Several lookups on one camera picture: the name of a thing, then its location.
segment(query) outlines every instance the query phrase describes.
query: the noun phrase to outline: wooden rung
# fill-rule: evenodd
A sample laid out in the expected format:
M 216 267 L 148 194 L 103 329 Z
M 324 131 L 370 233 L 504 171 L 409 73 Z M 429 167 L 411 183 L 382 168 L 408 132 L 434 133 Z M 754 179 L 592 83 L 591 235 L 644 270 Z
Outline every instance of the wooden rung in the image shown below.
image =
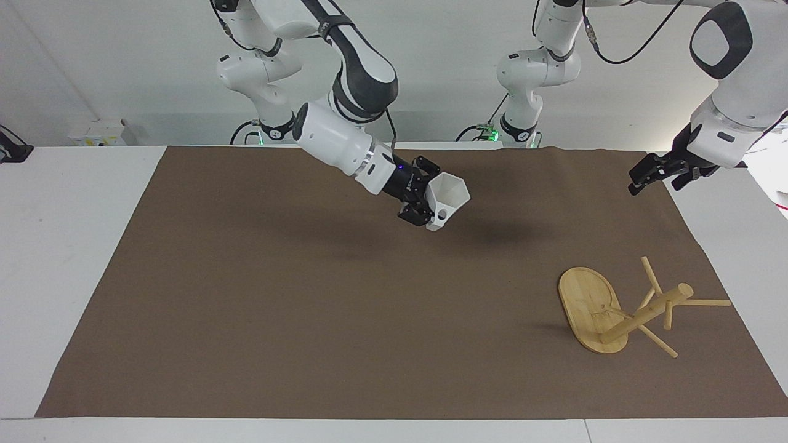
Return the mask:
M 656 275 L 654 275 L 654 270 L 651 269 L 651 263 L 649 262 L 649 258 L 646 256 L 641 257 L 641 262 L 643 262 L 643 269 L 645 269 L 645 274 L 649 276 L 649 281 L 651 281 L 651 287 L 654 288 L 656 294 L 658 296 L 662 295 L 662 288 L 660 287 L 660 283 L 656 280 Z
M 729 300 L 685 300 L 682 306 L 733 306 Z
M 665 322 L 662 327 L 666 331 L 673 329 L 673 302 L 665 302 Z
M 639 309 L 639 310 L 643 309 L 645 307 L 645 305 L 649 304 L 649 302 L 651 301 L 652 297 L 654 297 L 654 294 L 656 294 L 656 290 L 654 288 L 651 288 L 651 290 L 649 291 L 648 294 L 645 295 L 645 298 L 643 299 L 643 301 L 641 301 L 641 305 L 638 306 L 637 309 Z
M 661 338 L 657 337 L 656 334 L 651 332 L 651 330 L 643 325 L 637 327 L 639 330 L 643 331 L 643 333 L 650 338 L 657 346 L 662 348 L 663 351 L 667 352 L 667 354 L 674 359 L 678 357 L 678 352 L 674 351 L 673 348 L 667 345 Z

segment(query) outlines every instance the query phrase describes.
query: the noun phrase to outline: white table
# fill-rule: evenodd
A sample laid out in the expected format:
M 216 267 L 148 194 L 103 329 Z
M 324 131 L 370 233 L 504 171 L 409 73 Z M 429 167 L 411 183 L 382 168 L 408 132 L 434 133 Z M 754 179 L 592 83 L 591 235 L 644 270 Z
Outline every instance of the white table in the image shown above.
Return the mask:
M 164 150 L 40 147 L 0 166 L 0 442 L 788 441 L 788 418 L 30 419 Z M 671 194 L 788 391 L 788 222 L 744 170 Z

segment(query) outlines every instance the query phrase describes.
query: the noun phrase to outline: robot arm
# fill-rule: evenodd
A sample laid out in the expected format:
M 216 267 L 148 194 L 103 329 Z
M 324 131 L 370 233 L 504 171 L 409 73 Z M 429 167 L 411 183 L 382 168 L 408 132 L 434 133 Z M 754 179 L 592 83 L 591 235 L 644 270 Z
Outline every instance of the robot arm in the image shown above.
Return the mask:
M 587 6 L 627 3 L 586 1 Z M 785 117 L 788 107 L 788 80 L 783 74 L 788 60 L 773 56 L 780 26 L 788 23 L 788 8 L 782 0 L 685 0 L 684 4 L 711 8 L 698 24 L 690 49 L 693 60 L 719 80 L 719 86 L 695 110 L 670 153 L 662 157 L 650 154 L 630 171 L 633 195 L 672 175 L 678 175 L 673 185 L 680 189 L 720 166 L 735 167 L 764 131 Z M 581 0 L 550 0 L 537 20 L 536 35 L 544 46 L 508 55 L 499 64 L 499 82 L 511 96 L 500 127 L 515 146 L 522 146 L 535 132 L 542 101 L 534 90 L 578 76 L 580 61 L 573 48 L 582 22 Z M 593 30 L 588 27 L 587 31 L 595 45 Z
M 264 115 L 274 111 L 282 118 L 284 110 L 291 112 L 284 92 L 269 84 L 297 71 L 288 69 L 296 64 L 279 60 L 287 56 L 282 39 L 318 32 L 342 57 L 342 66 L 327 98 L 304 103 L 292 117 L 289 128 L 298 145 L 321 162 L 354 177 L 367 191 L 394 196 L 402 203 L 400 218 L 417 226 L 426 225 L 429 230 L 440 229 L 470 200 L 462 179 L 442 173 L 439 166 L 422 156 L 412 163 L 405 162 L 393 154 L 391 147 L 364 132 L 362 125 L 378 119 L 396 99 L 396 71 L 333 0 L 238 0 L 236 4 L 228 25 L 239 27 L 239 31 L 232 28 L 232 34 L 242 44 L 278 51 L 257 51 L 255 58 L 264 63 L 251 62 L 265 69 L 256 72 L 252 68 L 244 70 L 243 57 L 220 61 L 219 73 L 224 73 L 225 84 L 255 103 L 261 122 Z
M 295 115 L 287 93 L 272 83 L 300 71 L 301 62 L 282 47 L 282 38 L 268 29 L 251 0 L 211 0 L 211 5 L 225 33 L 246 50 L 219 59 L 219 78 L 254 103 L 256 123 L 269 139 L 282 140 L 292 131 Z
M 701 103 L 664 156 L 649 154 L 631 171 L 630 192 L 676 175 L 679 190 L 720 166 L 734 168 L 786 116 L 788 58 L 775 41 L 788 23 L 788 6 L 737 0 L 713 6 L 695 27 L 690 52 L 719 86 Z

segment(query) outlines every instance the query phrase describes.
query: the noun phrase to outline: brown table mat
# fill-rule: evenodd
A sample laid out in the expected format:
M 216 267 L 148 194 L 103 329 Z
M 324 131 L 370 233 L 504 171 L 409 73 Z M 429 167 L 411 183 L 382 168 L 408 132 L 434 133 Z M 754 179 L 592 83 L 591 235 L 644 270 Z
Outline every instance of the brown table mat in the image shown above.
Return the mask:
M 300 150 L 168 148 L 36 415 L 788 415 L 733 308 L 653 322 L 678 359 L 639 332 L 613 356 L 574 339 L 557 293 L 573 266 L 628 311 L 641 255 L 666 290 L 727 298 L 664 186 L 627 192 L 641 154 L 422 153 L 473 196 L 437 233 Z

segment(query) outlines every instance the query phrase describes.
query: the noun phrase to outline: cable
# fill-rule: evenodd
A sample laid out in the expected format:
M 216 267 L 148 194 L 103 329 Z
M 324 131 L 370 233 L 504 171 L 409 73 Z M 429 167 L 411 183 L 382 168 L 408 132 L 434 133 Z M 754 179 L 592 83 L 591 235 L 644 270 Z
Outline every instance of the cable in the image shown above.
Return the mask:
M 392 127 L 392 152 L 394 151 L 394 145 L 396 145 L 396 128 L 394 128 L 394 121 L 392 120 L 392 115 L 388 113 L 388 108 L 386 108 L 386 118 L 388 118 L 388 124 Z
M 504 97 L 501 99 L 500 103 L 498 103 L 498 107 L 492 112 L 492 115 L 490 116 L 490 118 L 487 119 L 487 124 L 488 125 L 493 122 L 493 118 L 495 118 L 495 114 L 498 114 L 498 111 L 504 105 L 504 102 L 506 101 L 506 99 L 508 97 L 509 97 L 508 93 L 504 94 Z
M 467 128 L 463 129 L 463 131 L 457 136 L 457 138 L 454 141 L 459 142 L 459 139 L 463 138 L 464 135 L 466 135 L 468 132 L 473 131 L 474 129 L 476 129 L 476 125 L 468 126 Z
M 531 146 L 530 147 L 533 148 L 533 149 L 536 149 L 539 146 L 541 146 L 541 139 L 542 139 L 542 133 L 541 133 L 541 131 L 537 131 L 537 133 L 533 135 L 533 141 L 531 142 Z
M 673 6 L 673 9 L 671 9 L 671 11 L 667 14 L 665 19 L 662 20 L 662 23 L 660 23 L 660 26 L 656 27 L 656 30 L 651 34 L 649 39 L 647 39 L 645 41 L 645 43 L 643 43 L 643 46 L 641 46 L 640 49 L 636 50 L 634 54 L 632 54 L 629 57 L 624 58 L 622 60 L 611 60 L 611 59 L 605 57 L 604 55 L 602 55 L 602 53 L 601 53 L 601 51 L 599 49 L 599 44 L 597 43 L 597 34 L 594 32 L 593 26 L 591 25 L 591 21 L 589 20 L 588 16 L 585 15 L 585 0 L 582 0 L 582 1 L 583 1 L 583 9 L 582 9 L 582 12 L 583 12 L 583 23 L 585 24 L 585 33 L 589 37 L 589 42 L 591 42 L 591 46 L 593 47 L 594 52 L 597 53 L 599 58 L 601 58 L 603 61 L 605 61 L 607 63 L 610 63 L 611 65 L 623 65 L 624 63 L 627 63 L 628 61 L 631 61 L 633 58 L 637 57 L 641 52 L 643 52 L 643 50 L 649 45 L 649 43 L 651 43 L 651 41 L 654 40 L 654 37 L 656 37 L 656 35 L 660 33 L 660 31 L 662 30 L 662 27 L 665 26 L 667 21 L 670 20 L 671 17 L 673 17 L 673 14 L 676 12 L 678 7 L 681 6 L 682 3 L 684 2 L 684 0 L 678 0 L 676 5 Z
M 534 37 L 537 36 L 537 14 L 539 13 L 539 0 L 537 0 L 537 5 L 533 8 L 533 19 L 531 20 L 531 35 Z
M 235 43 L 242 50 L 249 50 L 249 51 L 255 50 L 253 47 L 251 48 L 245 47 L 244 45 L 238 43 L 238 40 L 236 40 L 236 37 L 232 34 L 232 31 L 230 31 L 230 27 L 227 25 L 224 19 L 221 18 L 221 16 L 219 15 L 219 11 L 216 10 L 216 6 L 214 6 L 213 0 L 209 0 L 209 1 L 210 1 L 210 8 L 214 11 L 214 15 L 216 15 L 217 20 L 219 20 L 221 29 L 224 30 L 225 34 L 227 34 L 227 36 L 232 40 L 232 42 Z
M 232 137 L 230 137 L 230 144 L 236 143 L 236 137 L 238 136 L 238 133 L 241 132 L 242 129 L 246 128 L 247 126 L 252 126 L 254 123 L 255 123 L 254 120 L 249 120 L 242 123 L 241 126 L 239 126 L 238 129 L 236 129 L 236 131 L 232 133 Z
M 17 134 L 16 134 L 14 131 L 12 131 L 12 130 L 8 129 L 8 126 L 5 126 L 5 125 L 0 125 L 0 128 L 3 128 L 3 129 L 5 129 L 5 131 L 6 131 L 6 132 L 8 132 L 8 133 L 9 133 L 9 134 L 11 134 L 12 136 L 16 137 L 16 138 L 17 138 L 17 140 L 19 140 L 19 141 L 20 141 L 20 142 L 21 142 L 23 145 L 25 145 L 25 146 L 27 146 L 27 145 L 28 145 L 28 142 L 24 141 L 24 140 L 22 139 L 22 137 L 18 136 L 18 135 L 17 135 Z
M 495 115 L 498 114 L 498 111 L 504 105 L 504 102 L 506 102 L 506 99 L 508 97 L 509 97 L 508 93 L 504 94 L 504 98 L 501 99 L 500 103 L 498 103 L 498 107 L 492 112 L 492 115 L 490 116 L 490 118 L 487 119 L 487 123 L 486 123 L 487 125 L 490 125 L 493 122 L 493 118 L 495 118 Z M 454 141 L 455 142 L 459 142 L 459 140 L 462 139 L 464 135 L 466 135 L 470 131 L 473 131 L 474 129 L 479 129 L 479 127 L 480 127 L 480 125 L 468 126 L 467 128 L 463 129 L 463 131 L 457 136 L 457 139 L 454 140 Z M 485 130 L 482 129 L 481 132 L 479 132 L 478 137 L 483 136 L 484 133 L 485 133 Z
M 774 123 L 772 126 L 769 126 L 769 127 L 768 127 L 768 128 L 765 130 L 765 131 L 764 131 L 764 133 L 763 133 L 763 134 L 761 134 L 761 135 L 760 135 L 760 137 L 758 137 L 758 140 L 755 140 L 755 141 L 753 142 L 752 146 L 750 146 L 750 147 L 753 147 L 753 146 L 755 146 L 755 145 L 756 145 L 758 142 L 760 142 L 760 140 L 761 140 L 761 139 L 763 139 L 763 138 L 766 136 L 766 134 L 768 134 L 769 132 L 772 132 L 772 131 L 774 131 L 774 130 L 775 130 L 775 128 L 777 127 L 777 125 L 779 125 L 780 123 L 782 123 L 782 121 L 783 121 L 783 120 L 785 120 L 786 118 L 788 118 L 788 111 L 786 111 L 786 112 L 782 113 L 782 115 L 780 116 L 780 118 L 779 118 L 779 119 L 778 119 L 778 120 L 777 120 L 777 121 L 776 121 L 776 122 L 775 122 L 775 123 Z
M 258 136 L 257 132 L 249 132 L 243 137 L 243 144 L 249 144 L 249 136 Z

